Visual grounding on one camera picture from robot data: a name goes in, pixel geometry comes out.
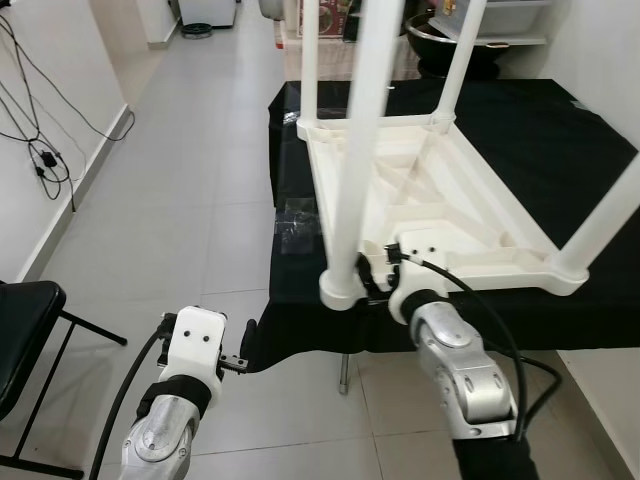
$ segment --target white cabinet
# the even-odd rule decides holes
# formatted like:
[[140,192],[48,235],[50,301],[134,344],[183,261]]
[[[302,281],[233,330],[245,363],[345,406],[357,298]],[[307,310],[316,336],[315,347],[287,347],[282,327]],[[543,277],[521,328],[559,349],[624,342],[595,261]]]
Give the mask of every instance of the white cabinet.
[[180,0],[182,22],[231,27],[236,18],[236,0]]

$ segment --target metal table leg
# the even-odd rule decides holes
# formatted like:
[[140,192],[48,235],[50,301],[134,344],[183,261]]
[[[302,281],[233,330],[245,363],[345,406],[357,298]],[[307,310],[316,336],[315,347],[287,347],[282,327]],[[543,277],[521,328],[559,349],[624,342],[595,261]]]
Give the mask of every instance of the metal table leg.
[[342,365],[340,367],[340,385],[338,386],[340,395],[349,393],[349,354],[342,355]]

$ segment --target black cable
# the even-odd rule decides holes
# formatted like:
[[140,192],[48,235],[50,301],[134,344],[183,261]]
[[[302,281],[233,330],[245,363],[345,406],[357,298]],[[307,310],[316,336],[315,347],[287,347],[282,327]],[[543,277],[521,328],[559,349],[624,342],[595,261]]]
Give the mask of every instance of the black cable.
[[429,270],[432,270],[438,275],[449,280],[451,283],[456,285],[462,291],[471,295],[471,297],[473,297],[474,300],[478,302],[478,304],[487,311],[489,316],[494,320],[498,328],[502,331],[502,334],[507,340],[509,350],[512,353],[511,358],[513,359],[513,364],[516,369],[516,377],[518,381],[518,402],[517,402],[518,417],[516,419],[516,428],[514,432],[514,438],[517,442],[519,442],[520,440],[522,440],[524,436],[524,431],[525,431],[525,415],[527,412],[527,378],[524,371],[524,363],[522,362],[520,351],[518,350],[518,346],[516,345],[516,342],[513,339],[513,336],[511,335],[509,328],[507,328],[507,325],[505,324],[504,320],[502,320],[502,317],[500,316],[500,314],[498,314],[498,312],[496,312],[495,309],[487,301],[485,301],[485,299],[482,298],[481,295],[479,295],[469,285],[464,283],[462,280],[460,280],[458,277],[456,277],[452,273],[448,272],[443,268],[438,267],[437,265],[434,265],[433,263],[427,262],[426,260],[417,259],[416,257],[407,255],[405,253],[401,254],[401,257],[403,260],[407,260],[412,263],[419,264],[425,268],[428,268]]
[[[49,85],[51,85],[51,87],[56,91],[56,93],[60,96],[60,98],[69,106],[69,108],[71,108],[74,112],[76,112],[76,114],[78,114],[78,116],[84,121],[84,123],[91,129],[93,130],[95,133],[97,133],[98,135],[100,135],[101,137],[110,140],[112,142],[120,142],[122,140],[124,140],[125,138],[127,138],[127,135],[129,134],[129,132],[131,131],[131,129],[133,128],[133,126],[136,123],[136,115],[135,113],[133,113],[133,111],[130,111],[130,116],[131,116],[131,124],[129,125],[129,128],[127,128],[127,130],[118,138],[113,138],[110,137],[109,135],[105,135],[104,133],[102,133],[100,130],[98,130],[96,127],[94,127],[91,122],[87,119],[87,117],[84,116],[84,114],[78,110],[78,108],[76,108],[75,105],[73,105],[73,103],[71,103],[67,97],[64,96],[64,94],[60,91],[60,89],[58,88],[58,86],[53,83],[53,81],[42,71],[40,70],[40,68],[33,62],[33,60],[31,60],[31,57],[29,57],[29,55],[27,54],[27,52],[24,51],[24,48],[22,48],[22,45],[20,45],[20,42],[18,42],[18,40],[16,39],[15,35],[13,34],[13,29],[11,28],[11,24],[9,23],[9,21],[0,14],[0,19],[4,20],[4,22],[9,26],[9,28],[11,30],[9,30],[5,25],[0,23],[0,28],[2,28],[5,32],[7,32],[7,34],[12,38],[14,46],[17,50],[20,50],[20,52],[22,52],[22,55],[24,55],[24,58],[27,59],[27,61],[31,64],[31,66],[35,69],[36,72],[38,72],[42,78],[44,78]],[[31,98],[31,95],[29,95],[29,100],[31,102],[31,104],[33,105],[33,99]]]
[[[40,182],[42,183],[42,186],[43,186],[43,188],[45,190],[45,193],[47,194],[47,197],[49,199],[51,199],[51,200],[56,200],[60,196],[60,193],[61,193],[61,190],[62,190],[61,184],[64,183],[64,182],[69,182],[69,188],[71,190],[71,211],[73,213],[75,213],[76,212],[75,192],[74,192],[74,188],[73,188],[73,181],[71,180],[71,172],[69,170],[69,167],[68,167],[67,163],[65,162],[64,158],[62,157],[62,154],[60,153],[60,151],[57,148],[55,148],[55,146],[48,139],[45,138],[45,140],[42,140],[40,138],[41,136],[44,136],[44,135],[42,134],[42,132],[40,130],[40,122],[38,120],[38,114],[36,112],[35,105],[33,103],[33,98],[34,97],[33,97],[33,94],[31,93],[31,87],[29,85],[29,81],[27,79],[27,75],[26,75],[26,72],[24,70],[24,66],[22,64],[22,60],[20,58],[20,52],[22,52],[22,54],[29,61],[29,63],[36,69],[36,71],[38,71],[43,77],[45,77],[47,79],[47,81],[55,88],[55,90],[58,92],[58,94],[63,98],[63,100],[67,104],[69,104],[74,110],[76,110],[78,112],[78,114],[80,114],[81,116],[82,116],[82,114],[75,107],[73,107],[73,105],[71,105],[71,103],[66,98],[64,98],[62,93],[53,84],[53,82],[33,63],[31,58],[29,58],[29,56],[26,54],[26,52],[24,51],[24,49],[22,48],[22,46],[20,45],[20,43],[16,39],[13,27],[11,26],[9,21],[5,17],[3,17],[2,15],[0,15],[0,18],[6,23],[6,26],[3,25],[3,24],[0,24],[0,27],[3,28],[5,32],[7,32],[7,34],[12,38],[12,40],[14,42],[14,47],[15,47],[15,51],[16,51],[16,60],[18,62],[18,66],[19,66],[19,69],[20,69],[20,75],[22,77],[22,80],[23,80],[23,82],[25,84],[25,88],[27,90],[27,95],[29,97],[29,104],[30,104],[30,107],[31,107],[31,112],[33,114],[33,119],[31,119],[29,117],[29,115],[27,115],[27,113],[20,106],[18,101],[15,99],[15,97],[13,97],[13,95],[11,95],[9,90],[5,87],[4,83],[0,82],[0,86],[5,91],[5,93],[7,93],[7,95],[9,95],[9,98],[11,98],[13,103],[20,109],[20,111],[27,118],[29,123],[31,123],[31,125],[36,129],[36,136],[33,137],[33,138],[28,138],[27,137],[26,133],[24,132],[24,130],[20,126],[19,122],[14,117],[13,113],[11,112],[11,109],[9,108],[9,106],[6,104],[6,102],[2,98],[0,98],[0,102],[2,103],[3,107],[7,111],[7,114],[9,115],[11,120],[13,121],[14,125],[16,126],[16,128],[20,131],[20,133],[24,137],[24,140],[22,140],[22,139],[20,139],[18,137],[14,137],[14,136],[11,136],[11,135],[7,135],[7,134],[4,134],[4,133],[1,133],[1,132],[0,132],[0,134],[2,134],[2,136],[6,137],[6,138],[10,138],[10,139],[16,140],[16,141],[23,141],[23,142],[27,143],[28,150],[29,150],[29,155],[31,157],[32,163],[34,164],[34,167],[36,168],[36,172],[38,172],[38,168],[37,168],[37,164],[35,163],[35,160],[33,158],[33,153],[32,152],[35,150],[35,148],[33,147],[33,143],[40,142],[43,145],[45,145],[49,150],[51,150],[51,152],[58,158],[59,163],[62,164],[62,166],[63,166],[63,168],[64,168],[64,170],[66,172],[66,176],[63,179],[60,179],[58,177],[58,175],[55,173],[55,171],[53,170],[53,168],[49,167],[51,172],[53,173],[54,177],[56,178],[56,180],[51,180],[50,178],[47,178],[46,175],[44,175],[44,174],[42,174],[42,175],[38,174],[38,176],[40,177]],[[89,124],[88,120],[86,118],[84,118],[84,116],[82,116],[82,117],[85,120],[85,122],[87,124]],[[126,136],[126,134],[129,133],[129,130],[131,130],[131,128],[133,127],[133,123],[131,124],[129,129],[125,132],[125,134],[123,135],[122,138],[124,138],[124,136]],[[50,183],[57,183],[58,184],[58,191],[57,191],[57,193],[55,195],[52,196],[50,194],[48,188],[45,185],[45,181],[50,182]]]
[[[500,353],[501,355],[504,355],[505,357],[511,358],[511,354],[507,349],[502,348],[501,346],[495,344],[491,340],[487,340],[487,339],[483,339],[483,340],[484,340],[484,343],[492,350],[495,350],[496,352]],[[549,387],[547,387],[547,389],[544,392],[542,392],[542,394],[536,399],[533,405],[529,407],[529,411],[527,412],[527,415],[525,417],[525,432],[526,432],[529,429],[529,425],[531,425],[533,418],[538,414],[538,412],[542,409],[544,404],[547,403],[547,401],[549,401],[549,399],[553,396],[553,394],[556,393],[560,388],[560,386],[562,385],[562,375],[560,375],[560,372],[558,372],[555,368],[547,365],[546,363],[542,363],[538,360],[534,360],[533,358],[525,357],[524,355],[520,355],[520,358],[524,363],[527,363],[529,365],[532,365],[536,368],[539,368],[540,370],[544,370],[545,372],[549,373],[554,379],[553,383],[549,385]]]
[[118,390],[118,394],[116,395],[115,400],[113,401],[113,405],[111,406],[111,410],[109,411],[109,416],[107,417],[107,421],[104,425],[104,429],[102,430],[102,435],[100,436],[100,442],[98,443],[98,448],[96,450],[96,455],[93,458],[93,464],[91,465],[91,473],[89,474],[88,480],[98,480],[98,475],[100,474],[100,467],[102,467],[102,460],[104,458],[104,452],[107,449],[107,444],[109,443],[109,437],[111,436],[111,431],[113,430],[113,425],[116,423],[116,417],[118,416],[118,411],[120,410],[120,406],[122,405],[122,401],[124,400],[129,387],[131,386],[131,382],[133,378],[136,376],[136,373],[140,369],[140,365],[144,361],[145,357],[151,350],[151,347],[156,343],[156,340],[160,338],[160,327],[149,337],[147,343],[144,344],[140,353],[136,357],[133,365],[129,369],[129,373],[125,377],[122,385],[120,385],[120,390]]

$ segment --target black chair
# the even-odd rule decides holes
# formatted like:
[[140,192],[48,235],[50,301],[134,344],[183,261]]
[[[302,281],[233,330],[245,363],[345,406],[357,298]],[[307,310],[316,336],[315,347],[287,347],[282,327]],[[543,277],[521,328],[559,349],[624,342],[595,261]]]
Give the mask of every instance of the black chair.
[[81,479],[84,475],[82,470],[20,459],[27,436],[76,325],[120,345],[127,344],[125,338],[63,311],[66,298],[64,291],[54,282],[15,284],[0,282],[0,421],[15,407],[58,318],[62,317],[70,322],[67,335],[53,361],[16,451],[11,457],[0,456],[0,466],[62,478]]

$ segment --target black sleeve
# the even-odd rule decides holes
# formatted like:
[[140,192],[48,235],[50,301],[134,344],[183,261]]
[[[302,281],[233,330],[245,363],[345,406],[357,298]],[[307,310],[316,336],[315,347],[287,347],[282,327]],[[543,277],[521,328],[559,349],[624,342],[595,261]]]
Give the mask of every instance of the black sleeve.
[[507,437],[454,440],[463,480],[539,480],[529,442]]

